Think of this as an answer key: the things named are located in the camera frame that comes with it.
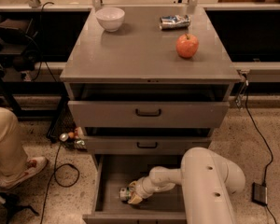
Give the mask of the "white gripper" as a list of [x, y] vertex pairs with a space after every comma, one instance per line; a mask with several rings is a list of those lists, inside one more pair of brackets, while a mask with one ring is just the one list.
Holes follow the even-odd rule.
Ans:
[[139, 204], [154, 193], [165, 192], [182, 183], [181, 171], [179, 169], [168, 169], [157, 166], [150, 170], [148, 176], [141, 177], [129, 184], [134, 189], [128, 204]]

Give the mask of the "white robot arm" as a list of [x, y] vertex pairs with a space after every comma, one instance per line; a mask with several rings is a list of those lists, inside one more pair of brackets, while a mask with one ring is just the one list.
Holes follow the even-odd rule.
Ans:
[[245, 174], [233, 161], [203, 148], [189, 149], [178, 169], [154, 167], [126, 188], [129, 204], [182, 188], [188, 224], [236, 224], [230, 196], [245, 188]]

